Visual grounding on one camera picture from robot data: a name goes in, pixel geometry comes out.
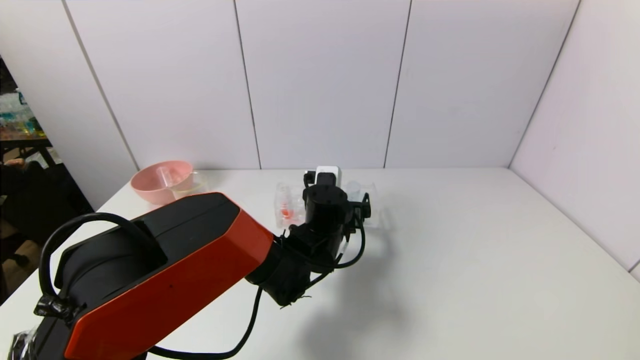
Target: white table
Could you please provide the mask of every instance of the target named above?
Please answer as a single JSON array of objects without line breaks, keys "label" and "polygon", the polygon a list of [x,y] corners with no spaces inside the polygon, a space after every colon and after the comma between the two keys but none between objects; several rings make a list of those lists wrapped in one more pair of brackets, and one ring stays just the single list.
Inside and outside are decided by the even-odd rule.
[{"label": "white table", "polygon": [[[302,181],[299,170],[209,174],[272,231],[277,182]],[[345,170],[350,179],[374,182],[372,205],[382,207],[364,257],[291,307],[264,296],[237,359],[640,359],[640,283],[514,173]],[[151,209],[125,185],[100,211],[134,218]],[[86,224],[63,247],[108,227]],[[230,350],[255,290],[239,282],[160,345]],[[0,354],[14,332],[39,323],[39,296],[33,274],[0,307]]]}]

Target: plastic container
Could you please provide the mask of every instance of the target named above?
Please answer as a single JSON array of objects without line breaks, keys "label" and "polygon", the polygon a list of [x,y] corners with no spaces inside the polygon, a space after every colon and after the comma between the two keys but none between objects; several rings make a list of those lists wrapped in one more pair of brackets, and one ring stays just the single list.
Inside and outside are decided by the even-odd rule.
[{"label": "plastic container", "polygon": [[360,195],[362,185],[358,181],[351,180],[343,190],[347,193],[349,201],[362,201],[364,194]]},{"label": "plastic container", "polygon": [[357,201],[362,201],[362,197],[365,193],[369,194],[369,200],[371,201],[371,217],[364,220],[364,227],[379,227],[380,226],[380,209],[383,208],[383,203],[378,195],[378,189],[376,184],[362,184],[360,185],[360,198]]},{"label": "plastic container", "polygon": [[185,196],[197,195],[199,193],[208,193],[211,191],[209,186],[209,178],[201,172],[191,173],[191,182],[176,184],[171,187],[173,197],[178,200]]},{"label": "plastic container", "polygon": [[302,190],[301,186],[294,187],[285,183],[276,185],[273,207],[277,227],[286,229],[290,225],[300,225],[305,222],[306,211]]}]

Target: white partition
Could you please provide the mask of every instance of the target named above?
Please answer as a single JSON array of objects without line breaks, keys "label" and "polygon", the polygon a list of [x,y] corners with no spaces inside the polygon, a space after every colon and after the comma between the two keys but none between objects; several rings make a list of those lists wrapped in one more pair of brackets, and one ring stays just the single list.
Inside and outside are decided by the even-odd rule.
[{"label": "white partition", "polygon": [[68,6],[141,167],[259,167],[233,0]]},{"label": "white partition", "polygon": [[637,0],[580,4],[511,166],[627,270],[640,258],[639,14]]},{"label": "white partition", "polygon": [[0,54],[94,209],[136,172],[61,1],[1,1]]},{"label": "white partition", "polygon": [[263,168],[382,167],[409,0],[237,2]]},{"label": "white partition", "polygon": [[413,0],[387,167],[506,167],[578,0]]}]

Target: floor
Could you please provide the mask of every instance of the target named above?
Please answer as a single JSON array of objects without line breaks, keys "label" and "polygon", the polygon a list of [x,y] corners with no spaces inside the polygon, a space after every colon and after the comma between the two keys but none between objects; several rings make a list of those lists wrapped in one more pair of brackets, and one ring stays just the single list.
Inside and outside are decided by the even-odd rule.
[{"label": "floor", "polygon": [[12,294],[38,268],[40,247],[33,241],[27,240],[18,248],[16,254],[25,255],[29,258],[29,264],[25,267],[20,267],[11,259],[2,264],[9,294]]}]

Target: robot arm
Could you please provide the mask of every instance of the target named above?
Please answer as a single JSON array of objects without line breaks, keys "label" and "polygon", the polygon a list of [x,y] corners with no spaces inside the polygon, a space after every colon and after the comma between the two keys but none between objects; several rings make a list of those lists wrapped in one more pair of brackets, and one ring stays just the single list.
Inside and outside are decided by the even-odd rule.
[{"label": "robot arm", "polygon": [[[275,236],[221,193],[194,195],[128,221],[87,214],[63,225],[42,252],[43,296],[35,313],[38,359],[139,359],[147,351],[179,359],[223,359],[246,341],[262,290],[281,306],[336,268],[357,262],[364,251],[369,196],[350,202],[339,188],[339,170],[305,174],[305,223],[288,237]],[[49,258],[82,223],[111,221],[118,227],[64,251],[54,284]],[[354,260],[338,264],[342,238],[362,232]],[[320,276],[310,280],[311,272]],[[259,287],[248,332],[225,354],[188,354],[155,344],[242,278]]]}]

